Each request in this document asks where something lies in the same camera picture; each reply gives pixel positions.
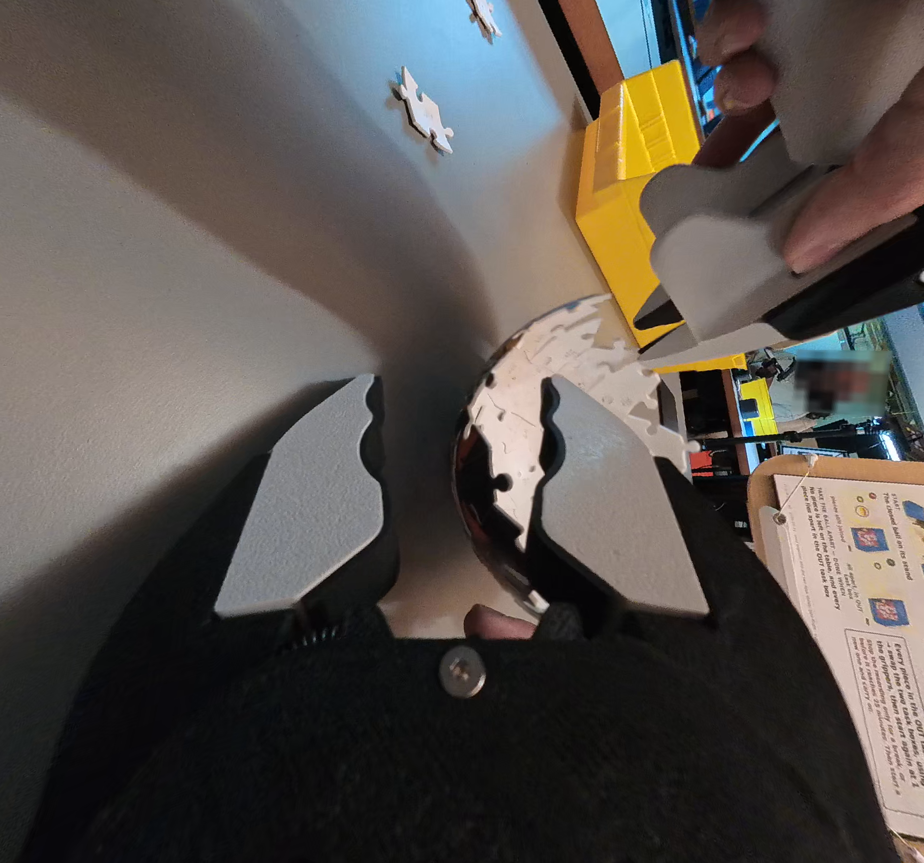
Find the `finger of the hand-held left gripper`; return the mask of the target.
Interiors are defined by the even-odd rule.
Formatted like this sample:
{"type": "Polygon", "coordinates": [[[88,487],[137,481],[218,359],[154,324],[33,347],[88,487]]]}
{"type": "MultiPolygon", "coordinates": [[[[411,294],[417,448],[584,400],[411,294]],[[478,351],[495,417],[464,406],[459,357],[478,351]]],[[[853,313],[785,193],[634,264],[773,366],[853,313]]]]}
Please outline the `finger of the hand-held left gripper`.
{"type": "Polygon", "coordinates": [[[788,347],[796,338],[787,337],[767,323],[752,323],[712,338],[695,337],[683,323],[644,347],[638,361],[648,369],[663,369],[733,357],[761,348],[788,347]]]}
{"type": "Polygon", "coordinates": [[[679,325],[684,318],[664,287],[656,287],[632,321],[637,330],[649,330],[655,327],[679,325]]]}

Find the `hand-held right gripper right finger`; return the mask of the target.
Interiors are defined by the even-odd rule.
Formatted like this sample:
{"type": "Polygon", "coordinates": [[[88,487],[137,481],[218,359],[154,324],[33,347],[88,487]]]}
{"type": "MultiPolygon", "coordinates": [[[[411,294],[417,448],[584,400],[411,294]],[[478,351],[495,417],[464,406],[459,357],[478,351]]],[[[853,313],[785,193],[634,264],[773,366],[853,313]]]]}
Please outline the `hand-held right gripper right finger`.
{"type": "Polygon", "coordinates": [[[637,433],[562,376],[542,382],[540,423],[551,454],[529,528],[549,566],[637,612],[709,615],[660,461],[637,433]]]}

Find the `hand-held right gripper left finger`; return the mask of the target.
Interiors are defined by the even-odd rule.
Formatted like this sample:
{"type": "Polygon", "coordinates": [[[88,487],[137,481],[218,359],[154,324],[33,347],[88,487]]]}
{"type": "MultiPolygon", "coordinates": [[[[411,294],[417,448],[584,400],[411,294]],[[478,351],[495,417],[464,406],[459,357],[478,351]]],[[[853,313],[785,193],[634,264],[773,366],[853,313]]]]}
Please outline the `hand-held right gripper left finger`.
{"type": "Polygon", "coordinates": [[[356,376],[271,449],[214,612],[293,612],[339,622],[394,586],[397,537],[385,487],[384,392],[356,376]]]}

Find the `colourful cartoon puzzle ball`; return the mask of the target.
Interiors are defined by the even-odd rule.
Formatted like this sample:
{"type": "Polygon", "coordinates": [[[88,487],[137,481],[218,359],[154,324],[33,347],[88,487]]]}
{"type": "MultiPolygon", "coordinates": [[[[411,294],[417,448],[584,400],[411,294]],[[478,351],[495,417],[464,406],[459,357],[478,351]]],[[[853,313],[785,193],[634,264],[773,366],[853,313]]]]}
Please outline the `colourful cartoon puzzle ball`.
{"type": "Polygon", "coordinates": [[[541,577],[549,553],[530,534],[534,494],[551,454],[540,423],[541,385],[562,376],[623,419],[659,464],[690,476],[697,441],[661,421],[661,377],[622,339],[597,333],[613,303],[586,296],[525,325],[494,354],[461,416],[454,447],[456,505],[479,559],[530,613],[561,599],[564,581],[541,577]]]}

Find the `person's left hand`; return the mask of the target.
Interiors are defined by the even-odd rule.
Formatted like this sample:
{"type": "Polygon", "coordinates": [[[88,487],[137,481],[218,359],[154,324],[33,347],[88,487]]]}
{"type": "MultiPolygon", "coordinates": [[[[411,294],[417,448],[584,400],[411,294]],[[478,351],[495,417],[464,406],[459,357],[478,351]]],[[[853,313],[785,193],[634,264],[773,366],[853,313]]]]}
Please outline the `person's left hand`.
{"type": "MultiPolygon", "coordinates": [[[[775,72],[755,47],[766,17],[754,0],[712,0],[697,28],[698,55],[719,67],[714,94],[722,120],[694,164],[737,163],[773,118],[775,72]]],[[[793,222],[782,255],[793,273],[824,265],[873,229],[923,202],[923,72],[864,138],[850,160],[815,190],[793,222]]]]}

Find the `person's right hand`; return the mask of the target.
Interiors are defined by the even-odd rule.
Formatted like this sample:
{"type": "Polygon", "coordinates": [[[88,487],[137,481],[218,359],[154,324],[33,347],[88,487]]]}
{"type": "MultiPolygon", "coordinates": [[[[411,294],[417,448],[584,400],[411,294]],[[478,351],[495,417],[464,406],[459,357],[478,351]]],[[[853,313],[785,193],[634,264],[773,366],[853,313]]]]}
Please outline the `person's right hand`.
{"type": "Polygon", "coordinates": [[[475,604],[464,618],[466,638],[480,640],[527,640],[537,626],[525,619],[509,616],[483,604],[475,604]]]}

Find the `yellow plastic bin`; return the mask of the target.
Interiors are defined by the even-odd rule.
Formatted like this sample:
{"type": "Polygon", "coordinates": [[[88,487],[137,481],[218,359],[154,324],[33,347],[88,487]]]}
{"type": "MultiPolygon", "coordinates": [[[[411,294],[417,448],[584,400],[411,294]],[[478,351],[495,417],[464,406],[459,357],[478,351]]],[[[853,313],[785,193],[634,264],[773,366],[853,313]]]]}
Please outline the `yellow plastic bin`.
{"type": "Polygon", "coordinates": [[[655,236],[640,208],[654,174],[689,164],[701,128],[678,61],[610,87],[585,130],[576,220],[638,348],[676,325],[640,329],[633,320],[660,284],[651,261],[655,236]]]}

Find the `brown wooden post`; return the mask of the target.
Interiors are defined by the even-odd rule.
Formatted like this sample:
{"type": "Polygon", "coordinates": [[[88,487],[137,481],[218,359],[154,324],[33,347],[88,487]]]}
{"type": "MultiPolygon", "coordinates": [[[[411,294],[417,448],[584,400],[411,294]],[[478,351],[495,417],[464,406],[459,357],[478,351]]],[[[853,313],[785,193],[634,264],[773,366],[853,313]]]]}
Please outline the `brown wooden post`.
{"type": "Polygon", "coordinates": [[[622,82],[616,50],[597,0],[556,0],[597,95],[622,82]]]}

